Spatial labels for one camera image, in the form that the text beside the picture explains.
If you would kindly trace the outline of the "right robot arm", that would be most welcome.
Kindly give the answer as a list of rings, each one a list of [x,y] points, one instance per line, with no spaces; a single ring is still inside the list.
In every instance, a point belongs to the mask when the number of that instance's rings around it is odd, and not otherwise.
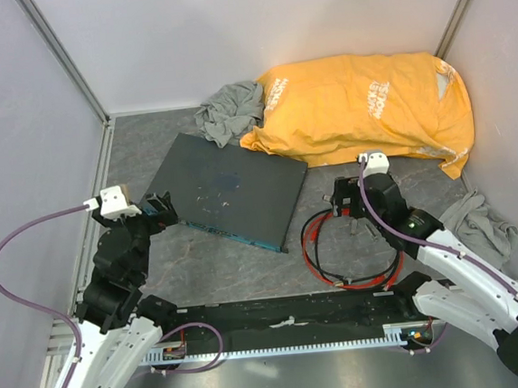
[[[518,281],[494,268],[443,224],[407,205],[387,173],[338,177],[328,201],[336,216],[365,218],[398,251],[441,273],[457,287],[449,292],[421,273],[403,280],[393,299],[405,320],[420,314],[440,319],[492,348],[518,376]]]

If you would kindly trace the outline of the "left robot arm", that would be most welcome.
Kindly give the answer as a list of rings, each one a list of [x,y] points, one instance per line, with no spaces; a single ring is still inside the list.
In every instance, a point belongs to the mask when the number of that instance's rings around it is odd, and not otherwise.
[[[0,290],[70,328],[71,350],[53,388],[124,388],[148,350],[178,334],[174,305],[155,296],[143,299],[141,288],[148,275],[151,236],[179,218],[168,192],[146,194],[136,204],[121,185],[103,189],[80,209],[106,230],[74,315],[19,298],[1,284]]]

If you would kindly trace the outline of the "dark grey network switch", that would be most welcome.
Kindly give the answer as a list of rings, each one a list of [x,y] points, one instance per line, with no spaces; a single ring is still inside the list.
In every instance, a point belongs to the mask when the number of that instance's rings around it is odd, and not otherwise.
[[[170,194],[180,222],[269,251],[285,249],[307,174],[290,157],[178,134],[146,194]]]

